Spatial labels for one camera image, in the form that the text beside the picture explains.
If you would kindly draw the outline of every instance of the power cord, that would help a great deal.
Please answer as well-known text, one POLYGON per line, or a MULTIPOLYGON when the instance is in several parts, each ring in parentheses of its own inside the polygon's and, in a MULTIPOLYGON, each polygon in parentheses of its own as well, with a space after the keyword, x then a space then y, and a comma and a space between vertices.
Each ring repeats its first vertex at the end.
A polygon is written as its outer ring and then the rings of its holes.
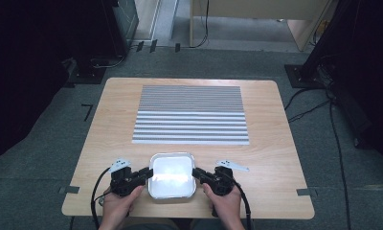
POLYGON ((73 221, 75 221, 75 217, 70 218, 69 230, 73 229, 73 221))
POLYGON ((112 64, 112 65, 92 65, 93 68, 96 68, 96 69, 100 69, 100 68, 113 68, 113 67, 116 67, 117 65, 119 65, 121 62, 123 62, 123 60, 125 59, 125 56, 122 56, 121 59, 115 63, 115 64, 112 64))
POLYGON ((228 174, 222 172, 222 171, 216 171, 217 173, 220 173, 221 175, 227 177, 229 180, 233 181, 234 185, 237 186, 241 193, 241 198, 245 204, 245 213, 246 213, 246 226, 247 230, 251 230, 251 208, 249 207, 248 199, 246 198, 245 193, 243 192, 241 186, 228 174))
POLYGON ((200 44, 196 45, 196 46, 191 46, 190 48, 198 48, 200 46, 202 46, 204 43, 206 43, 207 41, 207 38, 209 37, 209 26, 208 26, 208 18, 209 18, 209 6, 210 6, 210 0, 207 0, 207 7, 206 7, 206 25, 205 25, 205 34, 204 34, 204 37, 203 39, 201 40, 200 44))
MULTIPOLYGON (((351 223, 350 223, 350 214, 349 214, 349 198, 348 198, 348 186, 347 186, 347 180, 345 178, 345 168, 344 168, 344 162, 343 162, 343 155, 342 155, 342 150, 341 150, 341 143, 340 143, 340 140, 339 140, 339 137, 338 137, 338 134, 337 134, 337 130, 336 130, 336 127, 335 127, 335 123, 334 123, 334 118, 333 118, 333 115, 332 115, 332 106, 334 104, 336 104, 336 101, 335 101, 335 97, 334 96, 331 96, 329 95, 329 89, 330 87, 334 84, 334 81, 331 80, 325 90, 326 90, 326 97, 328 98, 328 100, 326 102, 323 102, 323 103, 320 103, 318 104, 317 106, 315 106, 314 108, 310 109, 310 110, 307 110, 306 112, 303 112, 301 114, 298 114, 292 118, 290 118, 288 120, 289 123, 292 123, 292 122, 295 122, 299 119, 301 119, 305 114, 307 113, 310 113, 312 111, 314 111, 315 109, 317 108, 320 108, 322 106, 325 106, 326 104, 329 103, 329 119, 331 121, 331 126, 332 126, 332 130, 333 130, 333 133, 334 133, 334 137, 335 137, 335 141, 336 141, 336 144, 337 144, 337 149, 338 149, 338 155, 339 155, 339 162, 340 162, 340 169, 341 169, 341 179, 342 179, 342 182, 343 182, 343 188, 344 188, 344 199, 345 199, 345 205, 346 205, 346 218, 347 218, 347 227, 348 227, 348 230, 351 229, 351 223)), ((302 89, 302 90, 299 90, 298 92, 296 92, 290 99, 289 103, 287 104, 287 106, 285 107, 285 109, 287 109, 291 102, 293 101, 293 99, 305 92, 305 91, 308 91, 308 90, 305 90, 305 89, 302 89)))
POLYGON ((329 118, 331 120, 332 130, 334 131, 335 140, 337 142, 338 155, 339 155, 339 159, 340 159, 341 178, 342 178, 343 187, 344 187, 344 199, 345 199, 346 214, 347 214, 347 227, 350 230, 351 227, 350 227, 349 199, 348 199, 347 180, 345 178, 343 154, 342 154, 342 151, 341 151, 340 139, 338 138, 337 130, 336 130, 336 127, 335 127, 335 124, 334 124, 334 118, 332 116, 332 105, 333 105, 333 101, 330 101, 330 104, 329 104, 329 118))
POLYGON ((99 179, 97 180, 96 182, 96 185, 94 186, 94 189, 93 189, 93 194, 91 195, 91 202, 90 202, 90 207, 91 207, 91 214, 93 216, 93 221, 94 221, 94 224, 96 225, 96 229, 99 229, 100 228, 100 224, 99 224, 99 219, 97 218, 97 213, 96 213, 96 201, 102 197, 102 196, 105 196, 111 192, 108 192, 107 194, 103 194, 103 195, 100 195, 99 197, 97 198, 94 198, 96 196, 96 191, 97 191, 97 188, 99 187, 99 184, 100 184, 100 181, 102 179, 102 177, 105 175, 105 173, 108 172, 110 168, 107 168, 106 170, 104 170, 101 175, 99 176, 99 179))

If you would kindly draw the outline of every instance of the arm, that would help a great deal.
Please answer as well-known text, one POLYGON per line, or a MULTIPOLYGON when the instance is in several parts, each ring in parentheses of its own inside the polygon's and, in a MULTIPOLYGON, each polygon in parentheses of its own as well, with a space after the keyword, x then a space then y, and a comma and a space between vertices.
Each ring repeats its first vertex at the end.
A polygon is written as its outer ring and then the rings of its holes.
POLYGON ((228 230, 244 229, 239 216, 241 194, 236 186, 226 196, 215 195, 212 188, 206 183, 203 184, 203 189, 212 202, 211 205, 215 207, 218 217, 228 230))
POLYGON ((123 229, 124 219, 133 210, 133 202, 141 194, 144 186, 138 186, 130 195, 120 197, 115 194, 105 196, 102 205, 102 222, 99 230, 123 229))

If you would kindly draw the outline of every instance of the wooden table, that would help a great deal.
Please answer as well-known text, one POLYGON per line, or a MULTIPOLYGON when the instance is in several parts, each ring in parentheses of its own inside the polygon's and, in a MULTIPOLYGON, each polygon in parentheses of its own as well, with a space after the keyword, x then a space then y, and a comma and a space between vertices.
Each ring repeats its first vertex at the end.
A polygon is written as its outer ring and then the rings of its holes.
MULTIPOLYGON (((234 170, 234 176, 247 195, 253 219, 311 219, 314 216, 310 196, 298 195, 298 190, 305 190, 307 186, 278 86, 273 81, 135 78, 107 81, 70 184, 79 187, 79 193, 66 195, 63 214, 91 216, 90 199, 94 185, 101 172, 117 158, 131 161, 133 171, 138 171, 147 167, 156 153, 179 151, 191 153, 195 167, 211 173, 219 159, 229 159, 248 167, 249 172, 234 170), (249 145, 133 143, 143 88, 155 85, 237 87, 243 103, 249 145)), ((109 182, 107 173, 97 195, 102 194, 109 182)), ((136 200, 131 216, 211 218, 208 202, 198 181, 194 195, 182 202, 156 202, 146 187, 136 200)), ((244 218, 243 202, 241 205, 244 218)), ((101 215, 98 204, 97 213, 101 215)))
MULTIPOLYGON (((333 0, 210 0, 209 16, 289 19, 287 24, 303 51, 333 0)), ((190 45, 193 46, 195 16, 205 16, 207 0, 191 0, 190 45)))

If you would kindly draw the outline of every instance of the gray carpet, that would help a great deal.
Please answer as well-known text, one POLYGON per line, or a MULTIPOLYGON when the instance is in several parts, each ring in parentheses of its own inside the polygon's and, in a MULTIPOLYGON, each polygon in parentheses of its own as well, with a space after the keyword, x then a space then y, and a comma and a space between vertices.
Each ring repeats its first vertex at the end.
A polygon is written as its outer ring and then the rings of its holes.
MULTIPOLYGON (((61 213, 67 186, 78 162, 105 81, 111 77, 273 80, 287 104, 297 91, 283 65, 302 64, 305 53, 221 51, 147 47, 115 68, 101 85, 62 88, 27 138, 0 157, 0 229, 69 229, 61 213), (87 106, 94 107, 87 121, 87 106)), ((288 118, 326 100, 323 90, 299 95, 288 118)), ((339 107, 332 114, 341 143, 349 195, 351 229, 383 229, 383 156, 356 149, 339 107)), ((312 193, 315 217, 310 220, 257 219, 257 229, 348 229, 339 153, 328 105, 290 124, 304 176, 312 193)), ((77 217, 73 229, 94 229, 90 218, 77 217)))

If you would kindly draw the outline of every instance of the striped pattern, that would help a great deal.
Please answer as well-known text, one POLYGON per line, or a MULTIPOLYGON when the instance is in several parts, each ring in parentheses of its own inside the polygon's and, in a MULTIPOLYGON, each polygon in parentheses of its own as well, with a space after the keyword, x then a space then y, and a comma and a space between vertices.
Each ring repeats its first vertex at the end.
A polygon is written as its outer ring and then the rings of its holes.
POLYGON ((144 85, 132 142, 249 145, 240 88, 144 85))

